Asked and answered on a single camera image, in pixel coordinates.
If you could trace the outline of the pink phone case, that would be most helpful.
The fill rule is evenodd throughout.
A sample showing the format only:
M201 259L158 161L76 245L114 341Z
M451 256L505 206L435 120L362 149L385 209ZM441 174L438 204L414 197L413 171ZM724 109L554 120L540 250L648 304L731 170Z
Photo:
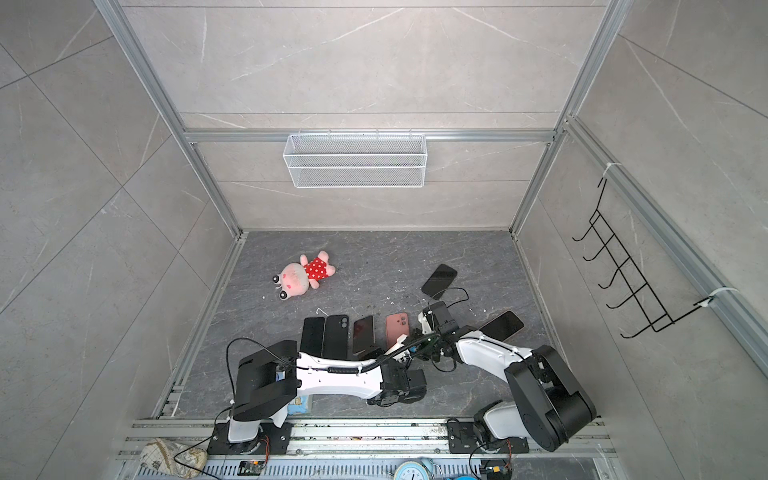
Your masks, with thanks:
M405 312L389 315L385 320L387 348L392 348L403 335L410 332L408 314Z

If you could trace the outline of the black phone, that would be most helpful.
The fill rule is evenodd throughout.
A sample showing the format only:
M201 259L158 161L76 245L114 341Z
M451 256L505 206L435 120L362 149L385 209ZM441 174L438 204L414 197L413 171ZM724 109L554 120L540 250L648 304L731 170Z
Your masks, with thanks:
M303 321L300 349L302 353L320 357L323 350L325 317L307 317Z
M427 297L439 300L444 292L451 287L458 272L446 265L440 264L421 287L421 292Z

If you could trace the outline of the black phone case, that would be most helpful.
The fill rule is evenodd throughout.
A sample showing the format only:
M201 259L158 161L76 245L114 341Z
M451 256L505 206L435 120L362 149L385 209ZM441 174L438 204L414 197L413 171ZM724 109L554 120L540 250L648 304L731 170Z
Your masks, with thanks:
M346 360L348 355L349 317L330 315L326 318L321 356L332 360Z

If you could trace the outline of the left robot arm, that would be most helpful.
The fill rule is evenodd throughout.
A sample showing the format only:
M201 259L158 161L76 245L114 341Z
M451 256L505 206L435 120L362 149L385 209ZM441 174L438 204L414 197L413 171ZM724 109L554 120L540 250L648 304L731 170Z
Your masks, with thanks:
M382 408L418 402L426 396L427 382L423 371L409 368L410 354L435 338L402 335L386 353L364 361L316 357L299 351L293 340L264 347L238 364L227 441L256 439L266 421L280 428L298 397L353 396Z

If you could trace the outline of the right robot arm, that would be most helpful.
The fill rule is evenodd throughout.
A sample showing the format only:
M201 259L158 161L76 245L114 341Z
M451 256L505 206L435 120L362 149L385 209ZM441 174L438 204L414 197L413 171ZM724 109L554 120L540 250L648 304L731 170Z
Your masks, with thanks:
M431 358L447 356L507 383L512 400L489 404L473 417L480 443L526 437L553 452L597 418L592 399L557 350L507 342L524 327L514 313L506 311L478 329L461 327L440 301L422 310L418 321L423 334L438 335Z

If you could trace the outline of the phone near right arm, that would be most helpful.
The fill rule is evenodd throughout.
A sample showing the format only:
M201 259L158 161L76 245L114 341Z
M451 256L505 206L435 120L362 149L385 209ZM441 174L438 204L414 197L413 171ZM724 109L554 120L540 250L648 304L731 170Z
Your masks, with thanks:
M480 331L487 337L504 342L523 328L524 323L516 314L512 311L505 311L484 324Z

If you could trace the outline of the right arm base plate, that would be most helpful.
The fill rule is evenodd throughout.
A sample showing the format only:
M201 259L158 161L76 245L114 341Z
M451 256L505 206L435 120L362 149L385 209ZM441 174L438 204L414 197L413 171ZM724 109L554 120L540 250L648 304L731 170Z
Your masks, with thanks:
M525 437L508 437L503 440L492 437L485 427L477 422L464 422L456 418L446 421L448 449L451 454L491 453L525 454L530 451Z

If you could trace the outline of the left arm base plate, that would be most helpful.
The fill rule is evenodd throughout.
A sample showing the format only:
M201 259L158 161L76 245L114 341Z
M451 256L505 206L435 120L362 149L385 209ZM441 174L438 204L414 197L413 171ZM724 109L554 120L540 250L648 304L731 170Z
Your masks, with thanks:
M213 437L209 441L207 453L209 455L284 455L287 452L291 438L293 425L284 423L282 427L276 427L271 421L260 426L257 437L242 443L231 443L228 440L229 422L217 423L214 427Z

